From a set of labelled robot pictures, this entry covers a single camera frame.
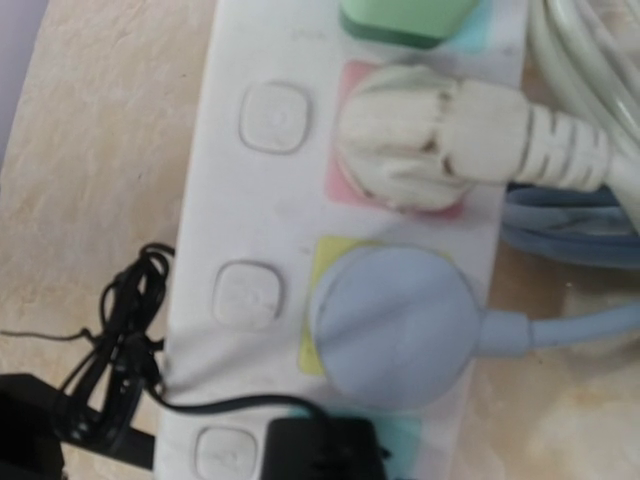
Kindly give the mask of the white power strip blue USB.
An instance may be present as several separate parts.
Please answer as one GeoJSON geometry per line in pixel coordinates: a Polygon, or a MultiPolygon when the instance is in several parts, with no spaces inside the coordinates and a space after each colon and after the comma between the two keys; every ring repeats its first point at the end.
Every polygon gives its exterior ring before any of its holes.
{"type": "Polygon", "coordinates": [[[336,1],[217,4],[170,291],[168,402],[285,393],[360,414],[324,377],[306,321],[318,277],[356,246],[436,250],[486,299],[501,190],[476,188],[445,213],[398,214],[349,188],[333,130],[344,97],[383,63],[427,63],[517,87],[527,5],[490,2],[486,43],[474,51],[454,42],[419,51],[355,39],[336,1]]]}

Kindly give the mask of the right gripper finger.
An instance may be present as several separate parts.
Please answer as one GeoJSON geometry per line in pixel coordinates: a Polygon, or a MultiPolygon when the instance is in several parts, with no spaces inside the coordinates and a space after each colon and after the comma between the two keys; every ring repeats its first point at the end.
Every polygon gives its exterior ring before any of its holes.
{"type": "Polygon", "coordinates": [[[155,438],[148,433],[129,427],[114,447],[59,433],[56,414],[67,403],[65,394],[31,374],[1,376],[3,479],[63,479],[64,444],[143,470],[152,469],[155,438]]]}

